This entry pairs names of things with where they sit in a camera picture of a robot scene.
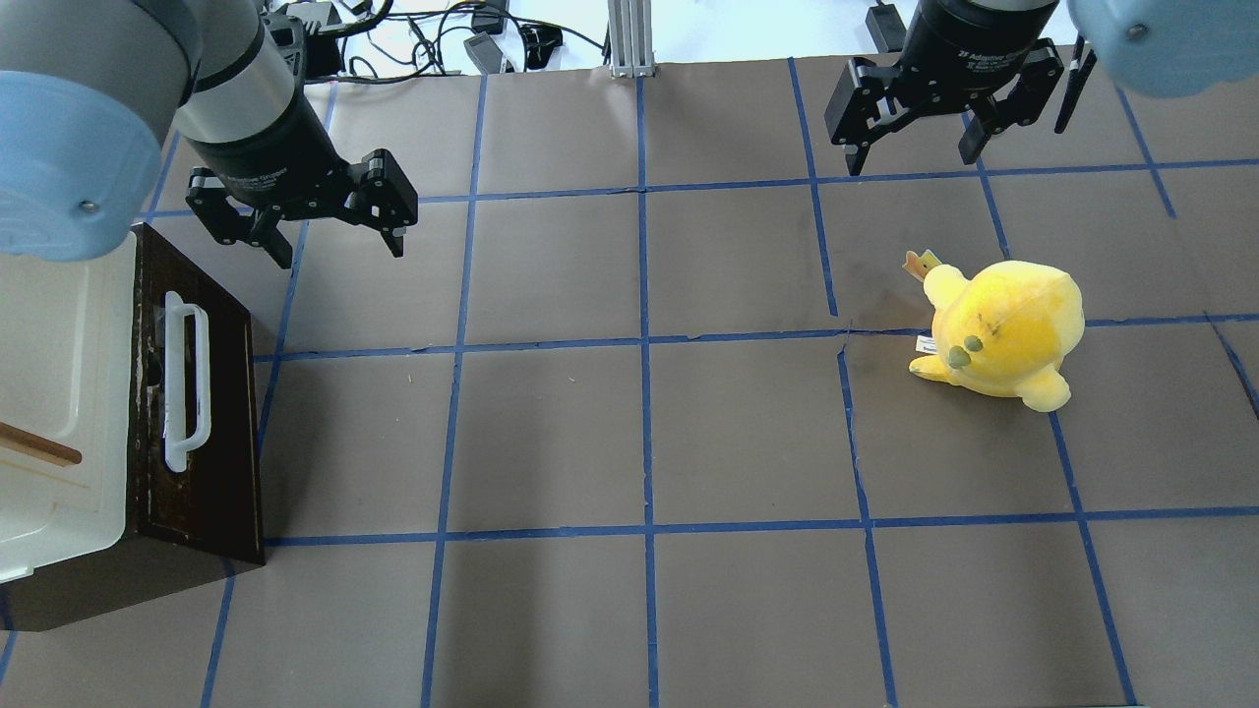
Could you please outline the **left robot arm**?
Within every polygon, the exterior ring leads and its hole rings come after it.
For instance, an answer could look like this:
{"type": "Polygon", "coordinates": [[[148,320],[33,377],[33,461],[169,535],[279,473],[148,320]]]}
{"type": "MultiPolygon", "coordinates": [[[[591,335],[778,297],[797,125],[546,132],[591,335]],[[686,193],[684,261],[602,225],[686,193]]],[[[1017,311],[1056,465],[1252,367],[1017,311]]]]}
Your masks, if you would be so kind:
{"type": "Polygon", "coordinates": [[[111,254],[157,183],[176,131],[201,157],[186,205],[220,244],[292,265],[282,220],[370,228],[395,257],[418,194],[387,149],[349,163],[305,94],[332,42],[257,1],[5,1],[3,252],[111,254]]]}

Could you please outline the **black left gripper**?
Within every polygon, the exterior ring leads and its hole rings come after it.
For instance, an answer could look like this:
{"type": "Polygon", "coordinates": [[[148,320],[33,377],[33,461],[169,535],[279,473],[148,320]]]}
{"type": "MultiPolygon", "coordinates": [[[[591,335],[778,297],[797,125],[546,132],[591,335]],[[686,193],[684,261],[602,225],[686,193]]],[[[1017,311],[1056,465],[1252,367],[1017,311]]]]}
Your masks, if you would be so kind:
{"type": "Polygon", "coordinates": [[[366,227],[395,260],[404,256],[405,229],[419,218],[415,188],[390,149],[373,149],[356,164],[342,160],[306,94],[291,94],[261,134],[225,144],[193,134],[186,140],[206,168],[190,171],[186,205],[217,243],[244,242],[290,270],[282,213],[366,227]],[[230,197],[256,209],[244,214],[230,197]]]}

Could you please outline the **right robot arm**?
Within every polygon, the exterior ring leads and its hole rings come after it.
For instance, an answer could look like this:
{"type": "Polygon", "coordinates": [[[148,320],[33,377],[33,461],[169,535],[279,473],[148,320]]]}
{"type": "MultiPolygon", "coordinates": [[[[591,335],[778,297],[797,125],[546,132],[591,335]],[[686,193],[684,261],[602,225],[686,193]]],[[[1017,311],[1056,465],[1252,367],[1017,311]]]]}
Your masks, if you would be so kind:
{"type": "Polygon", "coordinates": [[[1055,1],[919,3],[896,62],[850,59],[823,110],[849,174],[862,174],[884,136],[948,115],[968,115],[958,152],[974,164],[990,139],[1042,117],[1060,82],[1066,89],[1053,128],[1063,134],[1097,66],[1155,98],[1256,73],[1254,1],[1070,1],[1076,44],[1069,60],[1044,35],[1056,9],[1055,1]]]}

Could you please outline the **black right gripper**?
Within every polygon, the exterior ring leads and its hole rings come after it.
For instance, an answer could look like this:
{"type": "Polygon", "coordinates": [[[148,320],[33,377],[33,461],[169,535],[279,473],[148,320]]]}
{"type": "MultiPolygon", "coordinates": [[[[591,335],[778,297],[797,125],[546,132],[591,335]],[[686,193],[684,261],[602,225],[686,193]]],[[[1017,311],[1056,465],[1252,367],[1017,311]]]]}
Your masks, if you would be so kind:
{"type": "Polygon", "coordinates": [[[1056,1],[919,1],[894,66],[847,60],[823,110],[830,142],[844,149],[850,176],[862,175],[869,149],[917,117],[914,107],[969,112],[958,149],[974,165],[990,139],[1036,122],[1064,64],[1042,37],[1056,1]],[[1008,94],[995,98],[1012,84],[1008,94]]]}

